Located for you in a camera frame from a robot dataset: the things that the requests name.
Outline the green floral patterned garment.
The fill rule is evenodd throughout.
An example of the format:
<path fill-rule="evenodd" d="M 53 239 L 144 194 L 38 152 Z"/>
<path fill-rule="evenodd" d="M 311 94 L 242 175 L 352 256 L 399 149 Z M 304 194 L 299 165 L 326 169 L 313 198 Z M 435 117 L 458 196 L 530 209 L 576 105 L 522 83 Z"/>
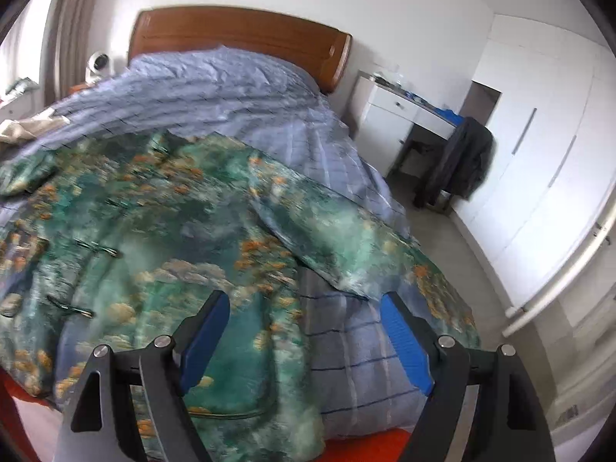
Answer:
<path fill-rule="evenodd" d="M 70 402 L 89 353 L 170 334 L 214 291 L 231 316 L 187 394 L 217 461 L 308 461 L 328 437 L 413 424 L 420 391 L 381 297 L 469 347 L 472 311 L 415 241 L 259 150 L 163 131 L 85 140 L 1 167 L 1 365 Z"/>

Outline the blue checked bed cover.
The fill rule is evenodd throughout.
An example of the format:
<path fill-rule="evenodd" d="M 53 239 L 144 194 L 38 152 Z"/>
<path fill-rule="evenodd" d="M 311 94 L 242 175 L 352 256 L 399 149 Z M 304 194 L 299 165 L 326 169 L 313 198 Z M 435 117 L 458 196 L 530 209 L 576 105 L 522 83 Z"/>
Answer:
<path fill-rule="evenodd" d="M 121 75 L 53 104 L 49 114 L 65 124 L 6 150 L 2 160 L 85 136 L 218 132 L 352 199 L 399 234 L 409 231 L 404 207 L 361 159 L 312 77 L 275 57 L 226 47 L 145 54 Z M 411 430 L 425 399 L 409 384 L 378 306 L 335 291 L 308 269 L 300 272 L 300 296 L 326 436 Z"/>

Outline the white wardrobe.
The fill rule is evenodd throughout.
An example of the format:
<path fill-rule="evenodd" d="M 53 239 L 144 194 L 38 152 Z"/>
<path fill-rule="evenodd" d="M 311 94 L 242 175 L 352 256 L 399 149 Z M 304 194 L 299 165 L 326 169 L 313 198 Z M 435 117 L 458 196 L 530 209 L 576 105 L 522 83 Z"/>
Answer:
<path fill-rule="evenodd" d="M 499 92 L 484 182 L 454 213 L 509 313 L 587 238 L 615 186 L 615 56 L 569 30 L 498 15 L 473 77 Z"/>

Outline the beige cloth on bed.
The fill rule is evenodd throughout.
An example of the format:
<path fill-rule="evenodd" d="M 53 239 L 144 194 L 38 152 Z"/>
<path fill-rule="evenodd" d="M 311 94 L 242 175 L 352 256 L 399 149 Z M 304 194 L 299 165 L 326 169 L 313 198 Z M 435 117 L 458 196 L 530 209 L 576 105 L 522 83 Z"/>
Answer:
<path fill-rule="evenodd" d="M 0 142 L 7 145 L 21 145 L 41 138 L 49 131 L 55 131 L 70 123 L 70 120 L 56 113 L 53 107 L 42 110 L 41 113 L 20 119 L 7 119 L 0 124 Z"/>

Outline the white bedside desk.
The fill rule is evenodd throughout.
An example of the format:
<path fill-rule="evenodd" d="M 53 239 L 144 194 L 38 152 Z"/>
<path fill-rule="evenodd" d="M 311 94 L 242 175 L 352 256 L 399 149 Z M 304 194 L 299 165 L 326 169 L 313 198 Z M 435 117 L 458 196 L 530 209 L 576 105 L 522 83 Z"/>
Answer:
<path fill-rule="evenodd" d="M 446 141 L 455 125 L 422 102 L 381 85 L 360 71 L 346 108 L 359 155 L 383 177 L 402 156 L 403 147 L 418 126 Z"/>

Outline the white side cabinet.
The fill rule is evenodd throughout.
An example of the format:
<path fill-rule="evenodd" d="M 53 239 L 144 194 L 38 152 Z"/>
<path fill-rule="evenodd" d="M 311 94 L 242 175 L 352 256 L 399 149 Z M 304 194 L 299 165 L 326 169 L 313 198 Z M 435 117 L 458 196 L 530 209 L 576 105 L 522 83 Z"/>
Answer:
<path fill-rule="evenodd" d="M 40 105 L 40 86 L 29 77 L 19 78 L 1 95 L 0 121 L 28 118 Z"/>

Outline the beige curtain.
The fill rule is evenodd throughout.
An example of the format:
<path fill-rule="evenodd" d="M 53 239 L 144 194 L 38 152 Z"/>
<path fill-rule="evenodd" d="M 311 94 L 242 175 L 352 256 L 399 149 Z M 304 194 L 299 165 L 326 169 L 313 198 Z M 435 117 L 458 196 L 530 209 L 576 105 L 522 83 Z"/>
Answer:
<path fill-rule="evenodd" d="M 85 80 L 88 38 L 96 0 L 51 0 L 45 24 L 40 85 L 43 103 L 55 103 Z"/>

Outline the brown wooden headboard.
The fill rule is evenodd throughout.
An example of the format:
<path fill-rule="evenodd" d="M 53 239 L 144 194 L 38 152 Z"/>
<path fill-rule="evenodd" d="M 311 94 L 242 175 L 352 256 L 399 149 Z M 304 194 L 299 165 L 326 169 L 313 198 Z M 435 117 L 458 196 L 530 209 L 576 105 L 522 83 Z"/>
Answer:
<path fill-rule="evenodd" d="M 345 73 L 352 44 L 346 32 L 284 13 L 220 5 L 168 6 L 139 13 L 127 59 L 226 46 L 286 60 L 310 74 L 322 93 L 331 94 Z"/>

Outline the white pipe rail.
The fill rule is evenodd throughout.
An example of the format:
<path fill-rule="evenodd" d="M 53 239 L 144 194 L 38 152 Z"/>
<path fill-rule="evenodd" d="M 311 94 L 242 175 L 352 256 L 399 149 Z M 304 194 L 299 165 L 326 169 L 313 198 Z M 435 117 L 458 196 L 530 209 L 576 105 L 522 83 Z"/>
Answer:
<path fill-rule="evenodd" d="M 586 269 L 588 264 L 596 256 L 597 251 L 608 242 L 610 231 L 615 225 L 615 190 L 610 193 L 603 211 L 599 214 L 593 228 L 572 253 L 559 272 L 546 284 L 529 303 L 523 307 L 521 314 L 512 323 L 503 329 L 503 338 L 509 338 L 522 330 L 531 321 L 534 321 L 545 309 L 547 309 L 560 295 L 568 290 L 573 282 Z"/>

